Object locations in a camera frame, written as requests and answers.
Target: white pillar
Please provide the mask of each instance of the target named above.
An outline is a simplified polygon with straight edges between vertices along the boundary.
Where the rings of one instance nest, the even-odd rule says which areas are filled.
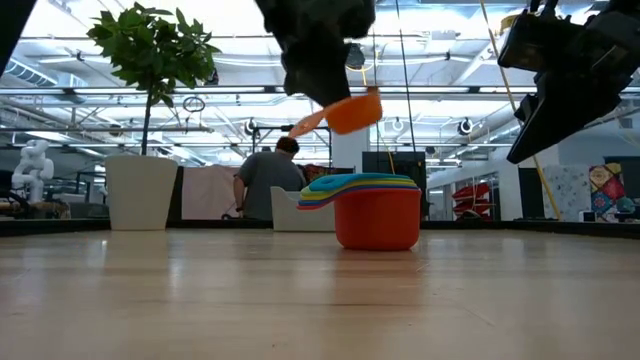
[[[362,152],[369,151],[369,128],[347,135],[332,134],[333,167],[354,168],[362,172]]]

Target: dark hair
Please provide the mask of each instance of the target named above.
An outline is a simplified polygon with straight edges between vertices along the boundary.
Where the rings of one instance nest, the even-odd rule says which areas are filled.
[[[283,136],[280,138],[280,140],[278,140],[278,143],[276,144],[276,149],[282,150],[289,154],[297,154],[298,151],[300,151],[300,145],[298,145],[298,142],[296,141],[296,139]]]

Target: man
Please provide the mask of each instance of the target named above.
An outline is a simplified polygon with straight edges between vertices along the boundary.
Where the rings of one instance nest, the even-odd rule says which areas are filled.
[[[300,146],[295,139],[281,137],[275,152],[259,152],[247,158],[233,180],[236,211],[240,217],[273,220],[271,187],[300,191],[306,186],[302,173],[292,161],[298,151]]]

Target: tree trunk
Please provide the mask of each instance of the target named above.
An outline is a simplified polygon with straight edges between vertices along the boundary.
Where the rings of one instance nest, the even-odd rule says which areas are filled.
[[[149,120],[151,120],[151,98],[153,97],[153,88],[149,89],[149,95],[147,96],[147,108],[144,113],[144,127],[142,131],[142,156],[147,155],[147,142],[149,137]]]

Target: orange bucket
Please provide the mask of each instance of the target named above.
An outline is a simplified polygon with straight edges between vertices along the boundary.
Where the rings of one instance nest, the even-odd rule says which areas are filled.
[[[380,91],[377,87],[370,87],[367,95],[342,99],[303,118],[291,129],[289,137],[295,138],[310,132],[323,118],[327,119],[329,128],[339,135],[375,124],[382,118]]]
[[[334,201],[336,237],[346,249],[409,250],[420,237],[419,189],[367,189]]]

